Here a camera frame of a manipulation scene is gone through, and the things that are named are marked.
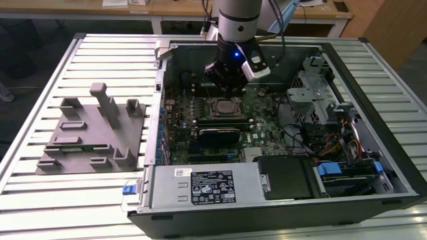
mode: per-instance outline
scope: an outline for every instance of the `wooden desk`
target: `wooden desk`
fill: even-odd
[[[339,12],[333,0],[317,7],[298,8],[293,24],[333,25],[329,37],[339,37],[354,15]],[[162,34],[162,21],[203,21],[202,3],[194,0],[151,0],[149,5],[103,9],[103,0],[0,0],[0,18],[60,20],[149,20],[154,34]]]

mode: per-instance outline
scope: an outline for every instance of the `metal rack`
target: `metal rack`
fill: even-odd
[[[145,153],[158,69],[158,40],[203,40],[193,35],[82,34],[73,40],[54,76],[0,163],[2,239],[150,239],[122,210],[122,186],[145,174]],[[293,42],[333,44],[369,99],[386,121],[419,171],[427,174],[427,108],[390,68],[370,43],[358,39],[290,37]],[[105,82],[118,104],[139,99],[147,104],[138,171],[67,175],[35,175],[54,129],[62,116],[64,97],[97,103],[93,83]],[[335,82],[345,100],[345,88]],[[129,196],[137,206],[139,199]],[[375,237],[422,239],[427,235],[427,207],[395,210],[347,226],[249,232],[198,239],[314,239]]]

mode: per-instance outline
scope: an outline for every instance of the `motherboard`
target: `motherboard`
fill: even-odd
[[[253,162],[286,155],[277,108],[282,94],[247,86],[233,98],[211,86],[167,91],[171,165]]]

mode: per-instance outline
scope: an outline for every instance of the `barcode sticker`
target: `barcode sticker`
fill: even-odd
[[[191,168],[175,168],[175,177],[190,177],[191,173]]]

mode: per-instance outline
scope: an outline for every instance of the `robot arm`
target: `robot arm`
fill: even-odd
[[[263,78],[271,73],[265,54],[255,39],[259,27],[269,25],[269,30],[281,33],[278,18],[271,21],[273,0],[218,0],[218,51],[214,63],[206,66],[209,79],[231,97],[234,91],[249,82]],[[285,27],[289,25],[299,0],[286,0],[282,16]]]

